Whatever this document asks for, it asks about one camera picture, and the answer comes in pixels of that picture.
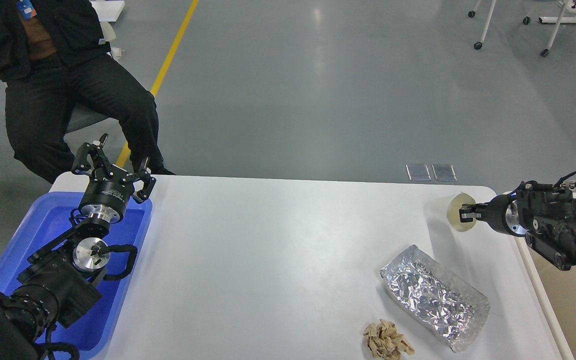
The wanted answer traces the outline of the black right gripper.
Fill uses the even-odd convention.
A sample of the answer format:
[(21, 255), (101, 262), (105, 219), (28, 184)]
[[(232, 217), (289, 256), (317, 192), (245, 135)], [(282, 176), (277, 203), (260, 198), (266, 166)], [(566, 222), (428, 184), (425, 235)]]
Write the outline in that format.
[(484, 203), (462, 203), (459, 208), (460, 223), (475, 223), (477, 219), (498, 233), (524, 236), (516, 200), (510, 194), (499, 194)]

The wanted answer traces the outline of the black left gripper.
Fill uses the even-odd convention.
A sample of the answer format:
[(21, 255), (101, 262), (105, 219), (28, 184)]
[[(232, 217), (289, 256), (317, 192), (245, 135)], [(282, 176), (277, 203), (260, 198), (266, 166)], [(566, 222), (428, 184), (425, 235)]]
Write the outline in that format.
[[(78, 212), (86, 218), (99, 218), (115, 224), (124, 218), (130, 197), (137, 204), (145, 202), (150, 198), (157, 180), (148, 171), (149, 156), (131, 173), (122, 168), (110, 171), (110, 162), (103, 151), (108, 137), (108, 133), (103, 133), (99, 140), (84, 142), (75, 154), (71, 173), (90, 178)], [(142, 182), (142, 188), (135, 190), (135, 182)]]

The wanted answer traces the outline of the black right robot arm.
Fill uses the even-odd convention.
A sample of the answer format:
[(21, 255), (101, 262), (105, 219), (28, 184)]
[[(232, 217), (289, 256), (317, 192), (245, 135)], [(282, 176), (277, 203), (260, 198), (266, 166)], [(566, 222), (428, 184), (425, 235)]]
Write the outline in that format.
[(489, 202), (463, 203), (462, 224), (482, 221), (494, 231), (525, 239), (526, 245), (560, 271), (576, 266), (576, 171), (554, 183), (523, 181)]

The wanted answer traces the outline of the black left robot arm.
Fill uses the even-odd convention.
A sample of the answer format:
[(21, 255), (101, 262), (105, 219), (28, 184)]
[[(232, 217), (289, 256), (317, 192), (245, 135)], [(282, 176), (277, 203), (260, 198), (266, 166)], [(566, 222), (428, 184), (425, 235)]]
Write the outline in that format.
[(156, 179), (142, 161), (128, 172), (109, 162), (107, 134), (78, 148), (71, 167), (88, 183), (78, 207), (71, 210), (70, 227), (27, 258), (29, 266), (7, 295), (0, 292), (0, 360), (44, 360), (80, 351), (70, 342), (52, 340), (57, 326), (68, 328), (103, 297), (99, 285), (131, 275), (138, 258), (135, 244), (106, 241), (112, 225), (123, 221), (130, 200), (149, 200)]

